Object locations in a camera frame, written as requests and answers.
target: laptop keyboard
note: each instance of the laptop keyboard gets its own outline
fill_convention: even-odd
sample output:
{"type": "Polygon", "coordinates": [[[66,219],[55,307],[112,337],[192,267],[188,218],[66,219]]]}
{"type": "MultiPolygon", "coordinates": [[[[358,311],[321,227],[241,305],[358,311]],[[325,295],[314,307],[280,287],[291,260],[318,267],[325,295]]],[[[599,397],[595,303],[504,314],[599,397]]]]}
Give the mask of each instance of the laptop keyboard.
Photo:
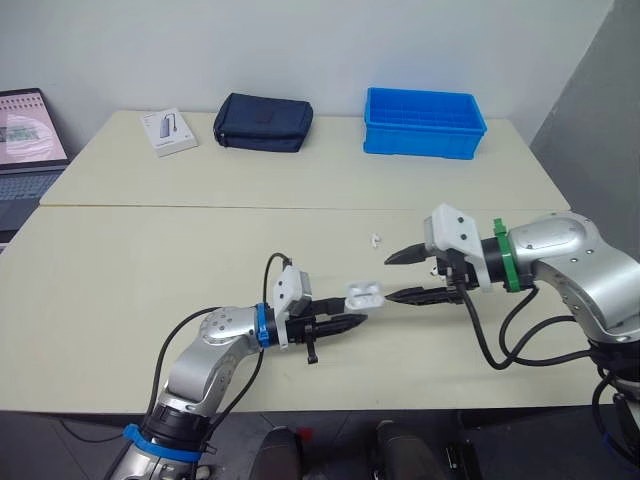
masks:
{"type": "Polygon", "coordinates": [[[41,175],[0,175],[0,200],[40,198],[59,176],[59,172],[41,175]]]}

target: laptop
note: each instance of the laptop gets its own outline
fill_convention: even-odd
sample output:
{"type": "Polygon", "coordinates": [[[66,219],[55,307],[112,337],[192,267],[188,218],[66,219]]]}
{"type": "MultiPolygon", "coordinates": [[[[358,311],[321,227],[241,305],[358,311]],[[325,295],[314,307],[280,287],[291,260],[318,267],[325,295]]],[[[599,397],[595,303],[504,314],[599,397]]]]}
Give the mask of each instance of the laptop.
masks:
{"type": "Polygon", "coordinates": [[[38,88],[0,92],[0,243],[69,164],[38,88]]]}

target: robotic arm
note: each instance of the robotic arm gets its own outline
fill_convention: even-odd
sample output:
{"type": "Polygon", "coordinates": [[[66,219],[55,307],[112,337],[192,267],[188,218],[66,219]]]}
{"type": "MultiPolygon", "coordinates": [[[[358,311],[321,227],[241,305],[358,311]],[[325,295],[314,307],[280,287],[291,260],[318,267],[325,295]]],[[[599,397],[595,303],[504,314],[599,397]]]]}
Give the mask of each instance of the robotic arm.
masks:
{"type": "Polygon", "coordinates": [[[495,236],[481,240],[473,218],[441,205],[425,220],[424,230],[424,243],[393,254],[385,263],[409,264],[435,256],[437,272],[445,278],[446,287],[409,288],[387,298],[411,305],[464,303],[483,354],[496,369],[514,362],[542,366],[589,356],[603,378],[592,402],[596,424],[606,434],[598,403],[602,390],[610,384],[618,391],[614,403],[627,449],[614,440],[610,443],[637,465],[640,454],[640,264],[609,246],[589,219],[570,212],[547,215],[512,229],[508,235],[502,221],[496,219],[495,236]],[[504,346],[504,331],[513,316],[537,293],[536,280],[558,291],[571,316],[542,322],[509,352],[504,346]],[[477,312],[467,294],[477,287],[489,291],[496,282],[502,282],[508,292],[533,290],[503,324],[501,347],[507,359],[500,363],[488,350],[477,312]],[[589,350],[546,361],[517,356],[536,331],[567,320],[575,320],[582,327],[589,350]]]}
{"type": "Polygon", "coordinates": [[[195,478],[206,442],[250,387],[260,368],[263,349],[305,343],[308,363],[316,363],[317,338],[342,333],[366,320],[364,314],[345,313],[344,298],[313,301],[307,274],[291,265],[289,259],[284,266],[273,288],[273,308],[259,303],[246,308],[207,309],[211,313],[202,321],[193,343],[171,367],[155,406],[140,427],[129,425],[125,429],[124,436],[130,442],[106,479],[195,478]],[[323,314],[331,318],[318,321],[316,317],[323,314]],[[244,357],[258,352],[258,364],[249,383],[216,416],[236,366],[244,357]]]}

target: gray wall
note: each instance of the gray wall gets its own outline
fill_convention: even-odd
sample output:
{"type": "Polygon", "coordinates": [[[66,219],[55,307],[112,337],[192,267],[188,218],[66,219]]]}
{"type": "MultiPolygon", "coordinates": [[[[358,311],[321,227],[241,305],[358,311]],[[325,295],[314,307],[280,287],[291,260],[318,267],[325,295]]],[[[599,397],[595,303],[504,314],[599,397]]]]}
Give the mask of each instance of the gray wall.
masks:
{"type": "Polygon", "coordinates": [[[612,0],[6,0],[0,90],[40,87],[77,152],[114,110],[231,91],[360,115],[366,88],[467,91],[531,141],[612,0]]]}
{"type": "Polygon", "coordinates": [[[616,0],[531,149],[572,209],[640,259],[640,2],[616,0]]]}

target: navy blue pouch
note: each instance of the navy blue pouch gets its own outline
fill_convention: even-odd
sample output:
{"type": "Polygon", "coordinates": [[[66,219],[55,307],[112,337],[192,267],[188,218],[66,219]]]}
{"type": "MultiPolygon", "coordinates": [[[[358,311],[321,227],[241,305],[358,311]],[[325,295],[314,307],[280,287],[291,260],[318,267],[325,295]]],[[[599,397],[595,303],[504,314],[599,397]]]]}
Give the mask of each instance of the navy blue pouch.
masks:
{"type": "Polygon", "coordinates": [[[297,152],[312,119],[309,102],[232,93],[216,116],[213,134],[223,147],[297,152]]]}

